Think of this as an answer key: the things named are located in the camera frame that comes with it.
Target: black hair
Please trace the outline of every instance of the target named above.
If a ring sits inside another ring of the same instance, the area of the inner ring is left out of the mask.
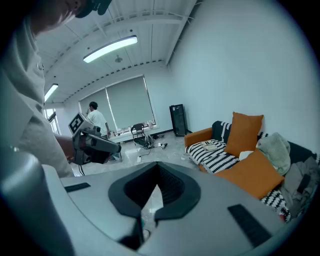
[[[98,108],[98,103],[91,101],[89,107],[93,107],[93,109],[96,110]]]

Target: black cap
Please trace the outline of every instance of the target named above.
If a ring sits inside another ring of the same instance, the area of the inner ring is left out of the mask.
[[[86,4],[82,11],[75,17],[84,18],[92,11],[97,11],[99,15],[104,15],[112,0],[86,0]]]

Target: smoke detector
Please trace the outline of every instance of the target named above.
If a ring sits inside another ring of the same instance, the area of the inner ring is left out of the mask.
[[[119,55],[116,56],[116,59],[114,60],[116,63],[120,63],[123,61],[122,58],[119,57]]]

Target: white wall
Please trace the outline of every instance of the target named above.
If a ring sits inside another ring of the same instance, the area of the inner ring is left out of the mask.
[[[145,68],[132,68],[132,71],[110,76],[110,78],[106,77],[100,79],[67,100],[65,102],[65,107],[61,111],[56,109],[57,119],[62,135],[70,135],[70,132],[64,130],[62,126],[69,130],[68,124],[78,112],[79,100],[100,90],[101,88],[141,75],[144,75],[145,77],[151,107],[156,120],[157,129],[155,129],[153,133],[172,129],[173,127],[169,106],[180,104],[181,102],[176,99],[177,88],[172,83],[171,73],[166,66],[146,65]]]
[[[265,131],[320,153],[319,67],[279,5],[204,1],[170,66],[189,130],[264,114]]]

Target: black chair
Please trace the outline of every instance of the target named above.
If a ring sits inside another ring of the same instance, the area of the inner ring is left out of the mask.
[[[138,143],[140,146],[145,144],[145,126],[143,123],[137,123],[131,128],[132,139],[134,143]]]

